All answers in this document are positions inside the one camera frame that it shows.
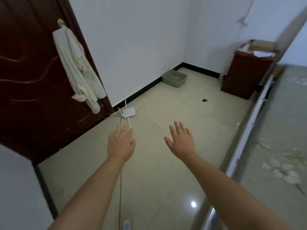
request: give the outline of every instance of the glossy floor tile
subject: glossy floor tile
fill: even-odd
[[[128,104],[137,113],[130,118],[136,148],[122,170],[121,224],[129,219],[133,230],[190,229],[203,204],[205,195],[196,179],[164,142],[169,125],[184,122],[198,154],[219,167],[252,105],[220,91],[221,80],[179,71],[188,75],[181,87],[160,82]],[[108,135],[119,122],[118,117],[107,118],[40,164],[59,211],[106,159]],[[118,229],[119,206],[120,179],[103,229]]]

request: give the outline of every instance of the wall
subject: wall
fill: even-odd
[[[279,42],[283,51],[307,19],[307,0],[191,0],[185,62],[226,73],[233,52],[249,39]]]
[[[53,219],[31,162],[0,145],[0,229],[44,230]]]
[[[114,106],[184,59],[190,0],[70,0]]]
[[[293,64],[307,67],[307,22],[295,37],[279,64]]]

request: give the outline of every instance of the hand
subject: hand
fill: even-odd
[[[179,159],[184,160],[190,155],[196,154],[195,143],[192,133],[189,129],[185,128],[182,122],[179,124],[175,121],[174,123],[176,129],[174,129],[172,125],[169,126],[173,137],[173,143],[166,136],[164,140],[171,152]]]
[[[112,131],[108,142],[108,158],[120,159],[126,162],[133,155],[135,148],[135,139],[131,141],[133,129],[131,128],[127,133],[127,124],[121,130],[121,125],[118,124],[114,133]]]

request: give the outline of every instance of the dark red wooden door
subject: dark red wooden door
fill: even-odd
[[[0,143],[37,163],[110,112],[107,97],[96,115],[71,97],[52,38],[63,12],[57,0],[0,0]]]

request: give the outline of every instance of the white cloth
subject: white cloth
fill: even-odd
[[[104,98],[106,92],[86,59],[82,45],[65,26],[53,32],[53,39],[69,83],[75,92],[72,98],[79,102],[85,101],[92,112],[97,114],[100,111],[97,99]]]

